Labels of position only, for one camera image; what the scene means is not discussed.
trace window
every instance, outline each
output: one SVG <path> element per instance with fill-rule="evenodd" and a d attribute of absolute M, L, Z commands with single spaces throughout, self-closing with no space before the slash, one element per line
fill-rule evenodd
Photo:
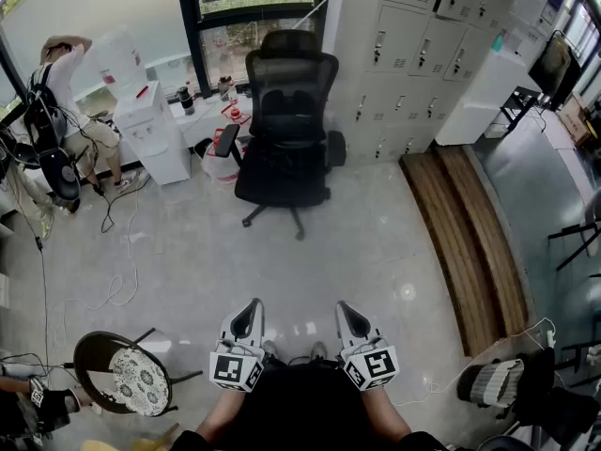
<path fill-rule="evenodd" d="M 203 57 L 211 87 L 215 87 L 222 76 L 231 76 L 236 83 L 248 82 L 246 54 L 259 48 L 270 31 L 292 28 L 298 21 L 299 19 L 262 20 L 203 30 Z M 315 23 L 307 19 L 299 28 L 314 31 Z"/>
<path fill-rule="evenodd" d="M 0 120 L 6 117 L 21 103 L 21 98 L 13 88 L 7 75 L 0 69 Z"/>
<path fill-rule="evenodd" d="M 125 24 L 151 78 L 168 96 L 191 81 L 197 85 L 178 0 L 19 0 L 7 11 L 3 2 L 3 40 L 20 78 L 39 66 L 39 51 L 52 35 L 98 39 Z M 75 71 L 71 90 L 88 114 L 111 112 L 115 99 L 104 88 L 93 55 Z"/>
<path fill-rule="evenodd" d="M 192 61 L 203 97 L 220 77 L 248 82 L 246 55 L 261 45 L 271 30 L 292 28 L 322 0 L 179 0 Z M 322 37 L 326 6 L 300 28 Z"/>

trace cardboard box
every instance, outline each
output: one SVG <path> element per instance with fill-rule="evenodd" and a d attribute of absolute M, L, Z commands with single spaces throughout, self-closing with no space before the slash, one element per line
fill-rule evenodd
<path fill-rule="evenodd" d="M 577 146 L 581 146 L 591 136 L 589 128 L 584 122 L 584 110 L 586 104 L 579 96 L 574 93 L 569 101 L 563 106 L 563 109 L 557 113 L 562 124 L 572 136 L 572 140 Z"/>

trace white cable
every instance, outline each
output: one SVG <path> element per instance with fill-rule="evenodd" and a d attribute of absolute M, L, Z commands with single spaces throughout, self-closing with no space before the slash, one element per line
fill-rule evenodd
<path fill-rule="evenodd" d="M 292 27 L 292 30 L 296 30 L 297 28 L 299 28 L 305 20 L 307 20 L 309 17 L 311 17 L 311 15 L 313 15 L 315 12 L 317 12 L 319 10 L 319 8 L 323 4 L 325 4 L 327 1 L 328 0 L 322 0 L 317 7 L 315 7 L 313 10 L 311 10 L 309 13 L 307 13 L 302 19 L 300 19 L 300 21 L 297 22 L 297 24 Z"/>
<path fill-rule="evenodd" d="M 127 238 L 128 238 L 128 259 L 130 260 L 131 265 L 133 266 L 134 275 L 135 275 L 135 287 L 134 287 L 133 293 L 123 303 L 117 303 L 117 302 L 113 301 L 113 298 L 116 296 L 116 294 L 118 294 L 121 291 L 121 289 L 123 288 L 123 277 L 118 274 L 115 277 L 113 277 L 113 279 L 111 280 L 111 284 L 109 285 L 109 288 L 107 290 L 107 292 L 108 292 L 107 298 L 104 300 L 104 302 L 102 304 L 94 306 L 94 305 L 89 305 L 89 304 L 85 303 L 84 301 L 82 301 L 79 298 L 74 298 L 74 299 L 71 298 L 71 299 L 66 299 L 61 304 L 53 307 L 53 310 L 55 310 L 57 307 L 62 306 L 62 312 L 60 313 L 59 323 L 56 326 L 56 328 L 54 329 L 53 347 L 54 347 L 54 345 L 56 345 L 58 348 L 65 348 L 67 346 L 67 324 L 65 322 L 65 315 L 67 314 L 67 303 L 79 303 L 83 307 L 85 307 L 86 309 L 88 309 L 90 311 L 98 311 L 99 309 L 101 309 L 102 307 L 104 307 L 108 303 L 111 303 L 112 305 L 114 305 L 116 307 L 124 306 L 125 304 L 129 303 L 134 298 L 136 292 L 138 291 L 138 268 L 136 267 L 135 262 L 131 258 L 130 231 L 131 231 L 131 223 L 133 222 L 133 218 L 135 217 L 135 214 L 138 213 L 138 191 L 142 187 L 144 187 L 145 184 L 146 183 L 144 182 L 142 185 L 138 185 L 137 189 L 135 190 L 135 211 L 131 215 L 130 221 L 128 223 L 128 234 L 127 234 Z M 121 281 L 120 285 L 119 285 L 119 287 L 115 291 L 112 291 L 113 283 L 117 279 L 119 279 Z M 58 335 L 58 332 L 60 331 L 61 327 L 63 329 L 63 344 L 59 344 L 58 341 L 57 341 L 57 339 L 56 339 L 57 335 Z"/>
<path fill-rule="evenodd" d="M 451 387 L 451 385 L 457 381 L 461 375 L 464 373 L 464 371 L 470 367 L 473 363 L 475 363 L 481 356 L 483 356 L 484 354 L 486 354 L 487 352 L 489 352 L 490 350 L 496 348 L 499 344 L 507 341 L 508 339 L 511 339 L 512 337 L 520 337 L 521 335 L 526 335 L 527 337 L 529 337 L 534 343 L 536 343 L 536 345 L 540 348 L 540 349 L 544 349 L 540 343 L 538 341 L 536 341 L 536 339 L 534 339 L 531 335 L 528 334 L 528 331 L 531 331 L 532 329 L 540 326 L 543 322 L 548 322 L 552 327 L 553 327 L 553 336 L 555 336 L 555 333 L 557 332 L 556 328 L 555 328 L 555 324 L 553 324 L 553 321 L 551 319 L 548 318 L 542 318 L 541 320 L 539 320 L 536 324 L 534 324 L 532 327 L 529 327 L 528 329 L 526 329 L 525 331 L 522 331 L 519 334 L 514 334 L 514 335 L 510 335 L 508 337 L 505 337 L 504 339 L 501 339 L 499 341 L 497 341 L 495 344 L 493 344 L 492 346 L 490 346 L 489 348 L 483 350 L 480 354 L 478 354 L 475 358 L 473 358 L 462 370 L 459 374 L 457 374 L 453 380 L 451 382 L 449 382 L 446 387 L 440 391 L 440 386 L 438 384 L 436 384 L 435 382 L 430 382 L 425 386 L 426 391 L 428 392 L 428 394 L 425 396 L 424 399 L 420 399 L 419 401 L 408 401 L 408 402 L 404 402 L 403 404 L 394 404 L 393 406 L 400 408 L 402 406 L 407 406 L 408 404 L 417 404 L 420 402 L 424 402 L 426 401 L 431 395 L 441 395 L 447 392 L 447 390 Z M 565 388 L 565 383 L 563 382 L 562 377 L 557 373 L 557 371 L 555 371 L 555 374 L 557 375 L 557 377 L 560 379 L 560 381 L 562 382 L 563 388 Z"/>

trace black office chair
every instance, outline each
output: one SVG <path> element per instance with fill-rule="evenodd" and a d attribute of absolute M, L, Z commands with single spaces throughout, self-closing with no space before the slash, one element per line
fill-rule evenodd
<path fill-rule="evenodd" d="M 326 135 L 323 129 L 338 60 L 307 50 L 314 45 L 307 32 L 277 31 L 266 35 L 260 50 L 246 56 L 253 138 L 242 160 L 235 145 L 239 125 L 229 125 L 215 152 L 219 157 L 234 155 L 240 166 L 236 196 L 258 205 L 242 224 L 250 226 L 267 207 L 290 208 L 299 241 L 304 229 L 297 208 L 330 198 L 326 174 L 333 165 L 343 165 L 346 156 L 343 135 Z"/>

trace black shirt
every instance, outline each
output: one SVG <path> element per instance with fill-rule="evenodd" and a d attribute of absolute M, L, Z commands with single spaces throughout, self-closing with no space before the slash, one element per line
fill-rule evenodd
<path fill-rule="evenodd" d="M 265 370 L 227 431 L 223 450 L 400 449 L 443 450 L 426 433 L 384 443 L 371 430 L 360 392 L 342 369 L 293 365 Z M 172 451 L 212 449 L 186 431 Z"/>

